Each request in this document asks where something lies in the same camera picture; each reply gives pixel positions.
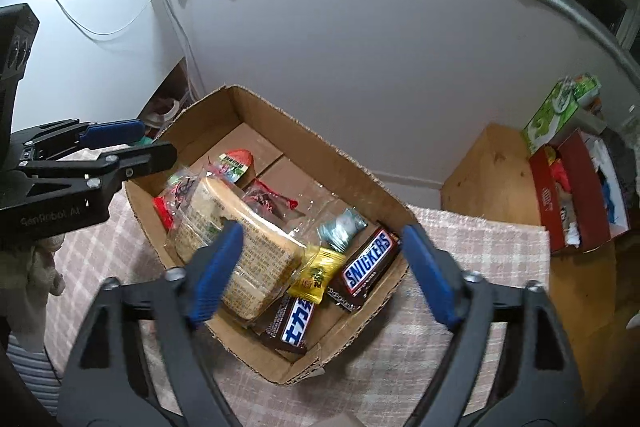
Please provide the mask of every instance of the metal bolt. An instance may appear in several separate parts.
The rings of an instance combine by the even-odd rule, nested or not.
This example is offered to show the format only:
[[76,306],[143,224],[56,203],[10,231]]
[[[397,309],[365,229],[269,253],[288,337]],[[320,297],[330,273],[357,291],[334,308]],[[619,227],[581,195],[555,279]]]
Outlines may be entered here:
[[466,271],[463,273],[462,277],[465,278],[465,281],[469,282],[480,282],[482,280],[482,274],[476,270]]
[[102,283],[102,288],[107,291],[113,290],[118,286],[120,286],[120,281],[115,277],[109,277],[108,279],[105,279],[104,282]]
[[527,281],[526,288],[527,290],[536,292],[536,293],[540,293],[545,290],[545,287],[543,286],[542,282],[533,281],[533,280]]
[[184,279],[186,272],[184,268],[180,268],[176,266],[175,268],[170,268],[164,273],[164,278],[168,281],[179,281],[180,279]]

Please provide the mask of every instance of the snickers bar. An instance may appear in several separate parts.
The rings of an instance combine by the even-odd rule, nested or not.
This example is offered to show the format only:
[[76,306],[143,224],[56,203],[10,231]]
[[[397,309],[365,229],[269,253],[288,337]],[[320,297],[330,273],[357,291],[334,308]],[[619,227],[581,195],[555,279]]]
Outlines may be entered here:
[[267,346],[298,355],[306,353],[305,331],[316,305],[300,297],[285,295],[278,306],[276,316],[260,340]]
[[359,310],[397,253],[398,236],[378,227],[369,242],[331,279],[327,293],[348,311]]

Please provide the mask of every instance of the checkered tablecloth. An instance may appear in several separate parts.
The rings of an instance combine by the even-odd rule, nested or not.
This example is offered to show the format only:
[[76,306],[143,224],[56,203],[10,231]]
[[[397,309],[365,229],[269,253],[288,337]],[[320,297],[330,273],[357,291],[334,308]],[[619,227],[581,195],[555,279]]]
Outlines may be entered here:
[[[448,250],[465,269],[492,282],[546,284],[549,245],[539,227],[494,223],[450,212],[412,207],[437,247]],[[110,206],[108,222],[68,234],[56,254],[66,290],[49,299],[45,344],[53,364],[63,369],[82,318],[100,282],[109,276],[123,283],[158,277],[162,266],[146,241],[123,191]],[[163,372],[152,328],[143,325],[145,350],[161,403],[179,412]],[[239,420],[247,426],[306,426],[342,411],[365,425],[402,425],[422,396],[450,341],[434,322],[414,277],[409,274],[394,297],[325,374],[290,387],[271,384],[226,352],[208,331],[207,367]],[[481,374],[467,409],[485,403],[497,368],[504,329],[492,329]]]

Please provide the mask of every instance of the yellow candy wrapper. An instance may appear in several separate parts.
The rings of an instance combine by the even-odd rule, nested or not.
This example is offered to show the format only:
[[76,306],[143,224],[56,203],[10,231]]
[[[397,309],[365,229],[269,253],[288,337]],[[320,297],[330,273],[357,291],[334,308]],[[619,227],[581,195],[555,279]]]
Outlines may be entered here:
[[345,263],[347,257],[323,247],[308,247],[307,254],[309,257],[314,254],[313,258],[306,263],[300,272],[300,277],[289,287],[287,293],[292,297],[300,297],[319,304],[326,286]]

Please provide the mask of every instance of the red box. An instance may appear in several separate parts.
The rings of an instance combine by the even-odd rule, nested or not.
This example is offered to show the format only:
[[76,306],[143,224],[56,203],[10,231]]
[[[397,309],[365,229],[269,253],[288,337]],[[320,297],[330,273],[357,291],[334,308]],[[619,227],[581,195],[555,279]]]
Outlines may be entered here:
[[581,241],[579,249],[569,247],[564,242],[556,182],[551,175],[544,148],[540,148],[529,159],[529,164],[536,186],[540,220],[549,232],[551,252],[559,253],[564,248],[570,251],[594,250],[611,239],[600,180],[579,131],[562,142],[558,152],[571,185]]

